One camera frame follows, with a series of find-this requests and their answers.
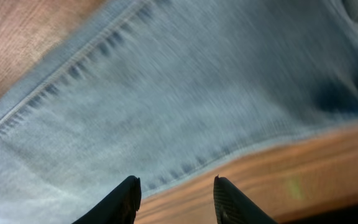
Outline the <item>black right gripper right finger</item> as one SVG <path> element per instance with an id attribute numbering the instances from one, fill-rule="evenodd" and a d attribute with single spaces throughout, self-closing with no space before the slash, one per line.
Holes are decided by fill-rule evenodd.
<path id="1" fill-rule="evenodd" d="M 214 178 L 213 198 L 218 224 L 277 223 L 225 177 Z"/>

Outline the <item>light blue denim jeans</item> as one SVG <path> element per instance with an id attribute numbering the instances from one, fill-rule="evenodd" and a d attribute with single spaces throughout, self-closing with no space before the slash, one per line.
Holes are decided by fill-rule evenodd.
<path id="1" fill-rule="evenodd" d="M 358 1 L 109 1 L 0 99 L 0 223 L 72 223 L 358 119 Z"/>

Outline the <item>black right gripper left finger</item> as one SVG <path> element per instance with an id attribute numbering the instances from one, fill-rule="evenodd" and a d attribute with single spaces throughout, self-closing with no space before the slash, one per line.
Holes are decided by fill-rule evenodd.
<path id="1" fill-rule="evenodd" d="M 130 175 L 73 224 L 133 224 L 140 202 L 140 179 Z"/>

